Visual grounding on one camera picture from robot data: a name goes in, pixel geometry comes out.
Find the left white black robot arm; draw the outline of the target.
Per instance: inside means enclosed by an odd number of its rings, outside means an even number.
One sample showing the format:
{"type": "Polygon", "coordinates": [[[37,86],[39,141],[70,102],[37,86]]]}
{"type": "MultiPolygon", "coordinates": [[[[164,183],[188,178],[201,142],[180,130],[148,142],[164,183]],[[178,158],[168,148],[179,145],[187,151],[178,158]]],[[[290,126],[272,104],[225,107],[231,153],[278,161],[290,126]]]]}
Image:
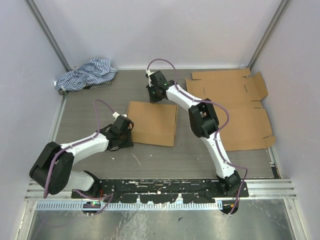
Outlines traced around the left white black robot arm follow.
{"type": "Polygon", "coordinates": [[[51,141],[31,167],[29,177],[43,187],[45,197],[74,190],[85,198],[101,198],[100,179],[87,170],[74,171],[73,166],[97,153],[132,147],[133,128],[129,118],[119,115],[112,124],[81,140],[65,144],[51,141]]]}

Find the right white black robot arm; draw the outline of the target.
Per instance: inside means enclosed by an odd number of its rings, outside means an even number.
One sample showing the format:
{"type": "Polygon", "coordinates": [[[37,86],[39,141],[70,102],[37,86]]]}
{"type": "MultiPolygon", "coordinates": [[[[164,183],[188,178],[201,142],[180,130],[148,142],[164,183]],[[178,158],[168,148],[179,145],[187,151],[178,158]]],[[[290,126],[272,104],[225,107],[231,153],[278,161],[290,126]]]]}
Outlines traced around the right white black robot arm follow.
{"type": "Polygon", "coordinates": [[[175,81],[167,80],[161,71],[145,71],[146,86],[151,103],[170,100],[188,112],[193,134],[205,144],[213,160],[218,187],[225,197],[232,197],[241,184],[241,177],[231,163],[219,133],[219,120],[208,98],[200,99],[185,91],[175,81]]]}

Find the brown cardboard box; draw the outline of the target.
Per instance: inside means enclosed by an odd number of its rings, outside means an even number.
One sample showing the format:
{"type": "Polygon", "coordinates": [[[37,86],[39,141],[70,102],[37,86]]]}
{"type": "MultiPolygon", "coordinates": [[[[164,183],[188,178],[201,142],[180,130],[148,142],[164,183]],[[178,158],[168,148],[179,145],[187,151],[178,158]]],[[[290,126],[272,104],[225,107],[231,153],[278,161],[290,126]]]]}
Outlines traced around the brown cardboard box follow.
{"type": "Polygon", "coordinates": [[[127,116],[133,121],[132,141],[139,144],[173,147],[178,106],[131,101],[127,116]]]}

